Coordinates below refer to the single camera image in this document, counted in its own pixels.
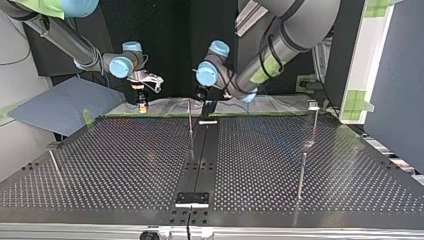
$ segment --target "metal rod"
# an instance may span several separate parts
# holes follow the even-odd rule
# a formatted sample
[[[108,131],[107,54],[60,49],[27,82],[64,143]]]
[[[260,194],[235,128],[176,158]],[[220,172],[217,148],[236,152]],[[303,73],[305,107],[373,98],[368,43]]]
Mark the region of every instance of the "metal rod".
[[[193,137],[193,122],[191,121],[191,101],[188,99],[188,124],[190,126],[190,136]]]
[[[51,159],[53,161],[54,168],[56,169],[56,171],[59,171],[59,166],[57,165],[56,158],[54,156],[53,151],[52,150],[49,150],[49,153],[50,153],[50,157],[51,157]]]
[[[317,129],[317,122],[318,122],[318,112],[319,112],[319,109],[315,111],[315,121],[314,121],[314,135],[315,135],[315,130]]]
[[[302,188],[303,188],[303,178],[305,175],[305,165],[306,165],[306,157],[307,153],[302,154],[302,163],[300,165],[300,178],[299,178],[299,189],[297,191],[298,200],[302,199]]]

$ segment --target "blue mat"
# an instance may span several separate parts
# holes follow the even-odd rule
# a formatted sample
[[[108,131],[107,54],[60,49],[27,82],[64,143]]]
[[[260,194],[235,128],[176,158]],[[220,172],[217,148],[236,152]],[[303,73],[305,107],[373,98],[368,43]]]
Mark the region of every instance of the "blue mat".
[[[86,125],[84,113],[95,119],[123,101],[124,94],[118,91],[74,77],[17,107],[9,116],[70,136]]]

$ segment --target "metal optical table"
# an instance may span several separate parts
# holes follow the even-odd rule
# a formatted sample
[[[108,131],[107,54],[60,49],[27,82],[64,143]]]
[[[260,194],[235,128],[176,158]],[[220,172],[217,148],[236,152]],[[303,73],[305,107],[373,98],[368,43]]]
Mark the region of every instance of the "metal optical table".
[[[424,238],[424,187],[332,116],[313,122],[193,119],[190,135],[187,118],[99,119],[59,169],[46,153],[0,183],[0,239]]]

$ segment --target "perforated breadboard table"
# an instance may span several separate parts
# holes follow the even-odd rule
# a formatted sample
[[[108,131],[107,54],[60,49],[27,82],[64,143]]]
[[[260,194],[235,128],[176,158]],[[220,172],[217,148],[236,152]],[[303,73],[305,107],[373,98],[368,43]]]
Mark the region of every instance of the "perforated breadboard table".
[[[424,229],[424,188],[320,116],[105,118],[0,183],[0,223]],[[302,199],[301,156],[307,153]],[[209,207],[175,207],[179,192]]]
[[[1,222],[177,225],[188,120],[111,118],[83,129],[0,185]]]
[[[424,188],[332,117],[220,119],[202,164],[209,226],[424,229]]]

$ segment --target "white panel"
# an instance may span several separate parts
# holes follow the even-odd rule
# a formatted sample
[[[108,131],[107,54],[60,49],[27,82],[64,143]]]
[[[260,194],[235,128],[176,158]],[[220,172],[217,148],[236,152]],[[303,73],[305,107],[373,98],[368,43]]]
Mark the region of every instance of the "white panel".
[[[18,121],[0,127],[0,182],[45,152],[51,132]]]
[[[0,13],[0,64],[20,60],[28,53],[28,42]],[[44,77],[39,77],[32,55],[25,61],[0,66],[0,108],[28,100],[48,89]]]
[[[22,62],[3,65],[23,59],[29,49],[26,37],[11,24],[0,13],[0,108],[22,103],[48,89],[31,55]],[[23,33],[22,25],[14,24]],[[51,132],[0,117],[0,181],[40,156],[52,141]]]
[[[366,91],[365,100],[370,101],[393,8],[393,6],[388,7],[385,17],[363,18],[361,21],[341,112],[343,112],[349,90]],[[358,121],[342,120],[342,123],[363,124],[366,114],[366,111],[362,111]]]

